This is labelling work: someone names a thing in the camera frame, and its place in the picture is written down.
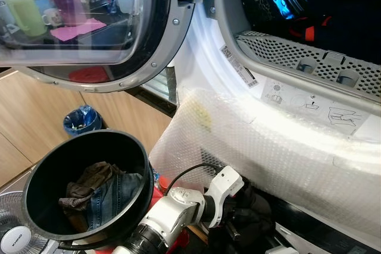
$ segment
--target brown cloth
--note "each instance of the brown cloth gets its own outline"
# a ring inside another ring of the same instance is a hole
[[[92,193],[111,179],[114,174],[124,174],[115,164],[98,162],[87,167],[76,183],[70,182],[66,187],[66,197],[58,200],[72,226],[78,232],[88,230],[88,224],[82,211],[86,210]]]

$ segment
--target fan grille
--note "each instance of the fan grille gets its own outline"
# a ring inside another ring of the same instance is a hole
[[[0,196],[0,240],[3,239],[5,233],[7,233],[10,229],[21,225],[26,226],[26,222],[21,211],[22,195],[22,192],[11,192]],[[29,244],[15,254],[41,253],[47,243],[48,239],[32,232],[32,237]]]

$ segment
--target pink cup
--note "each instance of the pink cup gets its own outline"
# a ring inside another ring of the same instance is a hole
[[[78,26],[86,22],[81,0],[53,0],[66,26]]]

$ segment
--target instruction label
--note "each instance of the instruction label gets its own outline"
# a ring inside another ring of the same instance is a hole
[[[353,135],[369,117],[369,113],[365,111],[272,79],[267,79],[261,100],[313,117],[348,135]]]
[[[221,52],[250,89],[258,84],[253,74],[233,57],[227,46],[223,46]]]

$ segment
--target washing machine door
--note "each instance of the washing machine door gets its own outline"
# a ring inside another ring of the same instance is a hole
[[[0,66],[88,92],[138,86],[176,54],[194,0],[0,0]]]

